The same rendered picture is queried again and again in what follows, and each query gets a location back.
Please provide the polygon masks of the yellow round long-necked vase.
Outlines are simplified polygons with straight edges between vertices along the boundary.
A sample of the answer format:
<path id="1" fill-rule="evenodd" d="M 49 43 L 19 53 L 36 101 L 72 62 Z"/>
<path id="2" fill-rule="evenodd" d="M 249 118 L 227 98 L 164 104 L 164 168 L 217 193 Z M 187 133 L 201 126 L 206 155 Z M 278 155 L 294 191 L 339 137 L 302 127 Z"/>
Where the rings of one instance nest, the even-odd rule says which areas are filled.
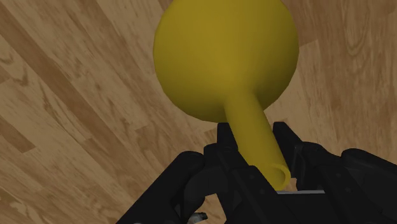
<path id="1" fill-rule="evenodd" d="M 240 154 L 276 190 L 291 173 L 264 111 L 289 85 L 298 54 L 282 0 L 172 0 L 153 45 L 172 103 L 199 120 L 228 123 Z"/>

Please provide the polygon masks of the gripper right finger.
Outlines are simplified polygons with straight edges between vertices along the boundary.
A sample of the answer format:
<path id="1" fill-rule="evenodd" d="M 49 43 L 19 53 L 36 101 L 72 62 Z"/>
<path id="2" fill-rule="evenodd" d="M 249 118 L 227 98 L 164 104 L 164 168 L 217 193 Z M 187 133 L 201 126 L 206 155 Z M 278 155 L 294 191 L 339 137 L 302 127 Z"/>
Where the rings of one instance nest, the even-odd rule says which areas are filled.
<path id="1" fill-rule="evenodd" d="M 397 224 L 397 165 L 358 148 L 337 156 L 285 122 L 273 133 L 298 190 L 323 190 L 341 224 Z"/>

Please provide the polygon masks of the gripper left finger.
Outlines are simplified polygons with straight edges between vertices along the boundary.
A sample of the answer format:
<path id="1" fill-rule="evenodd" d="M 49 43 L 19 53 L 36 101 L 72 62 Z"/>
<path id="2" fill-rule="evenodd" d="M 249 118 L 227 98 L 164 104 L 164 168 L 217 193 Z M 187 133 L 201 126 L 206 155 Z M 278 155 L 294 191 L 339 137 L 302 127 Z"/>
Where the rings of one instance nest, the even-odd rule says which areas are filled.
<path id="1" fill-rule="evenodd" d="M 194 224 L 205 197 L 216 195 L 225 224 L 279 224 L 277 193 L 237 149 L 229 124 L 203 153 L 184 151 L 157 177 L 116 224 Z"/>

